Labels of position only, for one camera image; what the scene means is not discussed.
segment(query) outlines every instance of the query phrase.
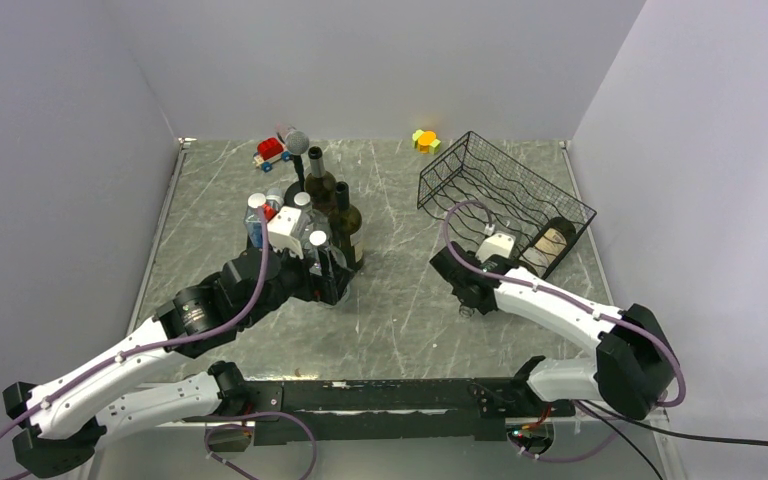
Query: gray marble table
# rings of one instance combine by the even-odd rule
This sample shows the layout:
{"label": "gray marble table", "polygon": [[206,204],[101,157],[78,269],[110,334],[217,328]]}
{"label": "gray marble table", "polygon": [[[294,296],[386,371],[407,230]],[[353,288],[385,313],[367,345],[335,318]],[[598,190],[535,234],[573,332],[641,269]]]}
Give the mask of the gray marble table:
{"label": "gray marble table", "polygon": [[[557,141],[494,142],[560,188],[573,182]],[[349,300],[327,309],[291,299],[231,344],[152,381],[178,381],[216,360],[251,379],[382,379],[512,375],[533,355],[570,358],[568,341],[509,314],[464,318],[428,260],[442,247],[439,222],[416,209],[420,170],[432,157],[399,140],[315,141],[350,186],[364,216],[363,271]],[[182,166],[140,308],[148,318],[246,245],[248,195],[295,179],[292,164],[264,173],[255,141],[193,142]],[[605,303],[596,253],[584,236],[548,279]]]}

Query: yellow toy block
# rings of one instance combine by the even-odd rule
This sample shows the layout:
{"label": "yellow toy block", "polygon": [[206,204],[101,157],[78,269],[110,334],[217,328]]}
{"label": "yellow toy block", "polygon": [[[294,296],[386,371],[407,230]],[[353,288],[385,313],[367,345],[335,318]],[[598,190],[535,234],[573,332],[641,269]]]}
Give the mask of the yellow toy block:
{"label": "yellow toy block", "polygon": [[443,143],[440,141],[439,138],[435,138],[433,142],[431,142],[431,145],[428,146],[428,150],[431,153],[436,154],[438,150],[440,150],[440,144]]}
{"label": "yellow toy block", "polygon": [[417,131],[413,132],[413,136],[411,137],[411,138],[413,138],[413,148],[417,148],[417,143],[416,142],[419,141],[419,137],[421,137],[423,133],[425,133],[425,132],[422,131],[422,130],[417,130]]}
{"label": "yellow toy block", "polygon": [[419,150],[419,153],[437,153],[440,149],[440,140],[437,134],[428,130],[417,130],[413,132],[413,148]]}

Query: wire wine rack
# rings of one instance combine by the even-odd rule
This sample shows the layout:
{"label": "wire wine rack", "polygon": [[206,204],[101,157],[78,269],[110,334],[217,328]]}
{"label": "wire wine rack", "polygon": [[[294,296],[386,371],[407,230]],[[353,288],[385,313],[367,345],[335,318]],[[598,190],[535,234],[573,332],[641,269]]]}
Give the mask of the wire wine rack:
{"label": "wire wine rack", "polygon": [[[546,278],[593,221],[596,211],[467,132],[419,174],[416,208],[443,220],[458,202],[488,207],[496,233],[515,239],[512,258]],[[451,222],[452,237],[475,250],[486,238],[486,214],[467,205]]]}

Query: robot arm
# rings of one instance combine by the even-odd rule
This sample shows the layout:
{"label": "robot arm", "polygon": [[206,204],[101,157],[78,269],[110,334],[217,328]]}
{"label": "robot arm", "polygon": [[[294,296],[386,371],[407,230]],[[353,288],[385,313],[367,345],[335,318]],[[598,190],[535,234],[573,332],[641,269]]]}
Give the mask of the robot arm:
{"label": "robot arm", "polygon": [[[494,239],[485,240],[485,244],[489,242]],[[481,313],[499,310],[532,320],[583,351],[582,358],[534,357],[526,364],[527,371],[520,373],[527,377],[529,389],[541,400],[605,401],[620,414],[643,419],[663,398],[675,376],[663,352],[637,333],[605,320],[617,318],[630,323],[670,348],[658,321],[647,308],[635,304],[621,310],[591,302],[540,279],[499,249],[493,249],[499,253],[480,260],[457,243],[452,246],[461,259],[482,272],[531,285],[480,275],[443,248],[431,264],[452,285],[452,293],[463,306]],[[479,248],[479,254],[482,250],[488,249]]]}
{"label": "robot arm", "polygon": [[[241,392],[234,389],[242,383],[239,371],[208,372],[177,384],[131,392],[157,373],[233,341],[238,331],[254,326],[290,297],[332,305],[340,300],[354,273],[330,258],[328,251],[318,252],[315,259],[301,255],[294,237],[298,215],[291,221],[286,218],[294,211],[298,212],[283,209],[283,216],[279,214],[268,225],[277,252],[263,253],[250,246],[219,272],[178,292],[127,338],[81,367],[43,385],[18,382],[5,389],[9,416],[16,419],[36,410],[13,440],[19,463],[46,478],[71,470],[96,449],[130,433],[190,416],[239,413],[241,401],[235,398]],[[227,322],[253,297],[264,254],[268,255],[267,271],[260,295],[248,314],[234,328],[227,328]],[[329,261],[328,269],[317,268],[323,259]],[[217,334],[204,336],[211,331]],[[123,354],[183,338],[194,341]],[[103,362],[108,364],[99,369]],[[80,378],[74,388],[49,401],[54,392]]]}

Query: gray microphone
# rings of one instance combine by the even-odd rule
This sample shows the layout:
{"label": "gray microphone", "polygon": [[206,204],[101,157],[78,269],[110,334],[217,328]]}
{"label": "gray microphone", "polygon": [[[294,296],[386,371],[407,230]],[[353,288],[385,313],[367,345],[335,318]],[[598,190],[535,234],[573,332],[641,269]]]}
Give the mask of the gray microphone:
{"label": "gray microphone", "polygon": [[275,133],[278,134],[278,140],[284,143],[290,155],[303,155],[310,148],[310,138],[303,132],[300,132],[289,125],[278,125],[275,127]]}
{"label": "gray microphone", "polygon": [[302,154],[307,152],[307,149],[310,146],[310,138],[290,125],[279,124],[275,127],[275,133],[278,135],[278,140],[281,140],[287,148],[287,151],[292,155],[293,167],[296,170],[296,176],[299,177],[298,187],[291,187],[292,195],[290,198],[292,199],[296,196],[296,193],[304,192],[304,162],[302,162]]}

